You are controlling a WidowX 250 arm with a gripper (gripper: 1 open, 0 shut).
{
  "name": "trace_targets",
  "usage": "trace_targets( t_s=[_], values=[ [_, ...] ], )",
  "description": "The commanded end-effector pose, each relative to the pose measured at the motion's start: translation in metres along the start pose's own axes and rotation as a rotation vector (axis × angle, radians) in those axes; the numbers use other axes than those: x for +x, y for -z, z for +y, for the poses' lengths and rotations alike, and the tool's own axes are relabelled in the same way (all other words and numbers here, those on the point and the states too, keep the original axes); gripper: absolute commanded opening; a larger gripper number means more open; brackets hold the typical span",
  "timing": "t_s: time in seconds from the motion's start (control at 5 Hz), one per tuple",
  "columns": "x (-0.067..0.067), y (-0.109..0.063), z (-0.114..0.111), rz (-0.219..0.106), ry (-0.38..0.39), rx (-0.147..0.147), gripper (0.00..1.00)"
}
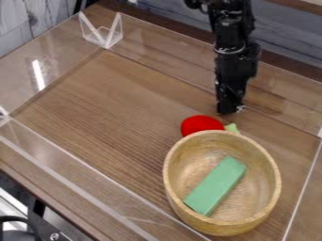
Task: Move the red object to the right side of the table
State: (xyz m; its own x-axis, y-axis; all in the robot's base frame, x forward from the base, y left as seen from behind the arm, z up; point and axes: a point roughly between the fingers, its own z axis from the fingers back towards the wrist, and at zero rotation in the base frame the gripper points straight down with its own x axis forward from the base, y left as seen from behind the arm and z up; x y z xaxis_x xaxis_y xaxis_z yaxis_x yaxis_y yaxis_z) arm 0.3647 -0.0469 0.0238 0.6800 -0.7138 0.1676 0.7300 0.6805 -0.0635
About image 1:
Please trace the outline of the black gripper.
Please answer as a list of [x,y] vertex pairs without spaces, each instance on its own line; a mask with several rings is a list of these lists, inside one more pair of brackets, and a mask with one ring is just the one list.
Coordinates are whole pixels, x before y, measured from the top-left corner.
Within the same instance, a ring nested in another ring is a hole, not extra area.
[[237,54],[217,54],[215,59],[215,91],[220,114],[244,111],[243,98],[237,94],[245,93],[247,80],[256,75],[260,54],[260,45],[253,41]]

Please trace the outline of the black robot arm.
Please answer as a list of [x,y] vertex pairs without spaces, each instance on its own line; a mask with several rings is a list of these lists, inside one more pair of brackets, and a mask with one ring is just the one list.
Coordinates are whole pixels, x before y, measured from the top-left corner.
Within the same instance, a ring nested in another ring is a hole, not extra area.
[[206,15],[215,36],[216,111],[231,114],[244,110],[247,81],[257,73],[260,45],[249,35],[255,18],[249,0],[182,0]]

